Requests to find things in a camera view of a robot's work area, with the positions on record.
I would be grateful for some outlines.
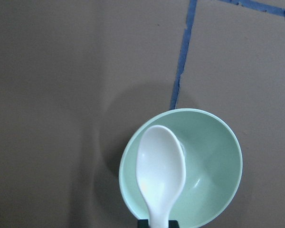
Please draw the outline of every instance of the bowl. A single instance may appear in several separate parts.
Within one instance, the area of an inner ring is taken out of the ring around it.
[[[243,168],[238,140],[225,122],[199,109],[170,110],[143,124],[129,140],[119,167],[123,200],[137,219],[149,217],[135,177],[138,145],[144,131],[157,124],[174,132],[186,161],[186,183],[169,220],[177,220],[182,228],[201,227],[216,218],[236,194]]]

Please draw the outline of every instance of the spoon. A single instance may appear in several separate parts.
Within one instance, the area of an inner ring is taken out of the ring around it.
[[[186,180],[181,144],[167,127],[154,125],[142,135],[136,181],[149,211],[150,228],[168,228],[169,214]]]

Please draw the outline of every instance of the white spoon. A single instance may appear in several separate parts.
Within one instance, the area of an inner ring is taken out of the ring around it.
[[[185,157],[169,128],[155,125],[142,135],[136,180],[148,207],[150,228],[168,228],[170,211],[186,180]]]

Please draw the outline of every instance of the mint green bowl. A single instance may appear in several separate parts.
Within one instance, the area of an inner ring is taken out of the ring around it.
[[[182,108],[164,112],[142,125],[128,142],[119,167],[123,199],[137,219],[148,210],[135,178],[138,144],[152,125],[170,128],[183,146],[186,183],[174,204],[170,220],[181,228],[198,228],[216,218],[233,199],[242,176],[242,153],[232,130],[208,112]]]

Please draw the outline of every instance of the light green bowl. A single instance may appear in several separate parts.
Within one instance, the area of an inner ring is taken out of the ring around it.
[[[242,175],[242,153],[236,136],[221,119],[198,109],[175,109],[150,119],[128,142],[119,167],[123,199],[137,219],[148,219],[138,189],[135,164],[143,132],[152,125],[170,128],[183,146],[186,183],[170,220],[181,228],[198,228],[217,217],[233,199]]]

